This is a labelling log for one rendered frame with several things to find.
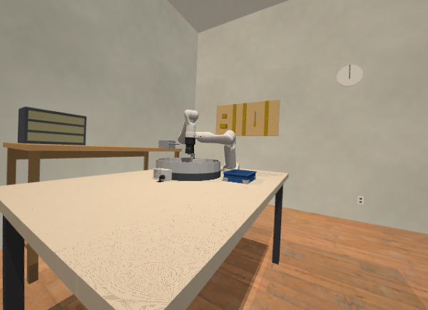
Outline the blue crate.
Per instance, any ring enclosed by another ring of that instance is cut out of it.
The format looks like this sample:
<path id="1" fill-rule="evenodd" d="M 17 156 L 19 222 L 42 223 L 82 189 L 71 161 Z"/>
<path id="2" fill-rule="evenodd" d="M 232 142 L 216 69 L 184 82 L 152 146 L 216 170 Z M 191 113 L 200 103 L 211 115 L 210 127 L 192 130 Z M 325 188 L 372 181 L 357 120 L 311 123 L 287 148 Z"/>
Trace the blue crate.
<path id="1" fill-rule="evenodd" d="M 223 172 L 224 178 L 223 181 L 226 182 L 237 182 L 243 184 L 249 184 L 253 180 L 256 180 L 255 173 L 257 171 L 249 171 L 249 170 L 229 170 Z M 248 177 L 249 176 L 249 177 Z"/>

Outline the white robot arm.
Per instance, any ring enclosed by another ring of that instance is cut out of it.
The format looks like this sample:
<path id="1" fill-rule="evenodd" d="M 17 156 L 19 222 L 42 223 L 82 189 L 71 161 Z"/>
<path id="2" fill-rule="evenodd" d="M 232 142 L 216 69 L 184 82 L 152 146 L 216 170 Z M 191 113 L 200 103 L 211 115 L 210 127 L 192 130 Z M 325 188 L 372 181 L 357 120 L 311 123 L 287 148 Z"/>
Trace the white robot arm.
<path id="1" fill-rule="evenodd" d="M 198 119 L 198 112 L 196 110 L 186 110 L 184 112 L 185 122 L 183 129 L 178 138 L 178 142 L 185 144 L 185 132 L 187 130 L 195 131 L 195 121 Z M 225 132 L 224 135 L 214 135 L 210 132 L 195 132 L 196 135 L 202 136 L 202 138 L 196 138 L 201 143 L 219 143 L 224 144 L 225 151 L 225 166 L 227 169 L 234 169 L 236 167 L 236 136 L 231 130 Z"/>

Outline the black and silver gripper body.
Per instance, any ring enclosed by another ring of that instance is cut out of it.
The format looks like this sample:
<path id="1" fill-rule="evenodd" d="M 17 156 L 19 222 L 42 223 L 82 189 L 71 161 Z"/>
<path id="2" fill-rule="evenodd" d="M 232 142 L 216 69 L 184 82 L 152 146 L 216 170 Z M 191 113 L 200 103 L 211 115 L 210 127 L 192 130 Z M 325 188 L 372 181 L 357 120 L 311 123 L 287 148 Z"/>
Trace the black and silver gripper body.
<path id="1" fill-rule="evenodd" d="M 194 153 L 194 145 L 196 138 L 202 138 L 202 136 L 196 135 L 195 131 L 193 130 L 187 130 L 185 132 L 185 153 Z"/>

